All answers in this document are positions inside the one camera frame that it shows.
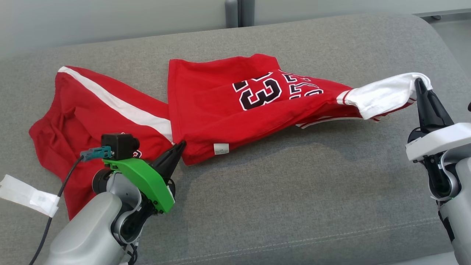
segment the floor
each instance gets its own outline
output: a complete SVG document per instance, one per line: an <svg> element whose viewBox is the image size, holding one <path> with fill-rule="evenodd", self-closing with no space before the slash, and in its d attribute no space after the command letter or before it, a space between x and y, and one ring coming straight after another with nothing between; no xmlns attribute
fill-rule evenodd
<svg viewBox="0 0 471 265"><path fill-rule="evenodd" d="M424 18L438 32L451 53L471 79L471 13Z"/></svg>

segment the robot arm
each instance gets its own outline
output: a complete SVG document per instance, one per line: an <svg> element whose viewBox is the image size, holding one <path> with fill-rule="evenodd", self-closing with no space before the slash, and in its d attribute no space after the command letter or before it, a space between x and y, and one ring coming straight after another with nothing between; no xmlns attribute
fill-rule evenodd
<svg viewBox="0 0 471 265"><path fill-rule="evenodd" d="M409 135L407 157L427 169L429 189L456 260L471 265L471 124L454 124L421 79L415 88L420 127Z"/></svg>
<svg viewBox="0 0 471 265"><path fill-rule="evenodd" d="M88 160L105 157L92 188L97 194L53 240L45 265L117 265L126 248L135 244L144 223L167 213L175 203L170 179L185 142L174 145L155 161L133 158L139 148L130 134L105 134L101 148L84 153ZM128 264L134 264L136 253Z"/></svg>

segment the green plastic part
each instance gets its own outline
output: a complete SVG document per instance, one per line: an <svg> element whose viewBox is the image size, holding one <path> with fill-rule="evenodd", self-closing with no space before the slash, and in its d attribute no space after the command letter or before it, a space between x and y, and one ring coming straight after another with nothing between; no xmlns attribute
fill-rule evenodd
<svg viewBox="0 0 471 265"><path fill-rule="evenodd" d="M144 160L128 158L123 160L103 159L111 170L121 172L154 204L159 212L168 213L175 201L163 178Z"/></svg>

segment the red fabric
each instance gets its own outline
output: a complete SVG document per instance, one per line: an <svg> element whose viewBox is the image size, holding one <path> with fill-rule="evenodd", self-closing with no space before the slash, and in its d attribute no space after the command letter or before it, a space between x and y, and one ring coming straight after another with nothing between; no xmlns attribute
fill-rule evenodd
<svg viewBox="0 0 471 265"><path fill-rule="evenodd" d="M276 98L270 97L273 87ZM324 116L361 117L356 107L337 103L351 89L283 72L274 57L262 54L206 63L174 59L168 80L173 138L187 141L183 160L196 164L214 156L214 143L228 143L233 150ZM257 102L259 92L267 102Z"/></svg>
<svg viewBox="0 0 471 265"><path fill-rule="evenodd" d="M87 69L71 67L121 100L154 116L168 119L168 105L130 86ZM56 94L50 110L30 129L36 154L43 167L64 181L79 153L100 146L104 133L132 133L140 141L143 159L152 160L172 146L149 126L138 125L110 108L67 73L56 76ZM79 163L65 188L64 198L72 219L93 197L91 181L103 168L99 159Z"/></svg>

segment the gray fabric surface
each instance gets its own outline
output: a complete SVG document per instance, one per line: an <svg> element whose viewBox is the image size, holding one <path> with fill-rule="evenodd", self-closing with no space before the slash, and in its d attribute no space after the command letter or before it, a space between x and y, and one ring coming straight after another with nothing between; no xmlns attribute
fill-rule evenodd
<svg viewBox="0 0 471 265"><path fill-rule="evenodd" d="M359 87L421 72L456 122L469 122L469 80L436 32L409 15L355 15L166 35L46 50L0 62L0 174L56 193L37 161L30 126L48 110L62 65L91 69L166 101L171 58L209 61L265 53L283 70ZM174 174L177 203L153 217L140 265L379 264L448 252L427 174L404 144L418 126L409 107L375 124L288 128ZM38 264L67 223L52 222ZM0 201L2 264L27 264L47 218Z"/></svg>

